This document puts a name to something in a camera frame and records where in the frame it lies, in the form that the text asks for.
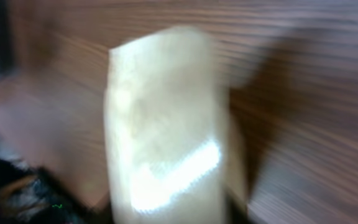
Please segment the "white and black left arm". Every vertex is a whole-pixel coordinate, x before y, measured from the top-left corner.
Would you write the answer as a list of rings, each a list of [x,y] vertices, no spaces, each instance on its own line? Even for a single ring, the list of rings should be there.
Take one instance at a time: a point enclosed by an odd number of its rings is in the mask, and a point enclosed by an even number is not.
[[[0,224],[111,223],[105,213],[75,204],[41,176],[0,159]]]

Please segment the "brown white snack bag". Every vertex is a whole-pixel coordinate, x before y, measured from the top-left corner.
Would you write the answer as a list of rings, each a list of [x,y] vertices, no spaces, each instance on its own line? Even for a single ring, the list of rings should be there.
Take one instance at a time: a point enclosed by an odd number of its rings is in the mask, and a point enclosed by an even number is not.
[[[111,49],[104,127],[115,223],[247,223],[244,142],[207,33],[176,26]]]

